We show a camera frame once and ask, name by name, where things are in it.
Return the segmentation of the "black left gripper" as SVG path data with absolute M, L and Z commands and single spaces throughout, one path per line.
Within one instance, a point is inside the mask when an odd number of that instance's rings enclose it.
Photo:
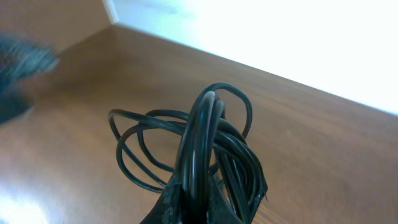
M 59 63 L 55 50 L 23 37 L 1 34 L 1 123 L 31 109 L 23 92 L 14 88 L 22 79 L 53 70 Z

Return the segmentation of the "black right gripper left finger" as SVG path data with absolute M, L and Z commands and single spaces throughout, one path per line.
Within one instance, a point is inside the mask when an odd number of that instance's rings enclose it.
M 149 214 L 140 224 L 178 224 L 181 223 L 180 197 L 182 195 L 179 176 L 171 176 L 165 189 Z

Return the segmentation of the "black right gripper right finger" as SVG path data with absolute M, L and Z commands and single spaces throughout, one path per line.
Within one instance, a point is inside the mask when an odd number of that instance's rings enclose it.
M 209 187 L 207 224 L 242 224 L 242 221 L 229 206 L 216 178 L 209 178 Z

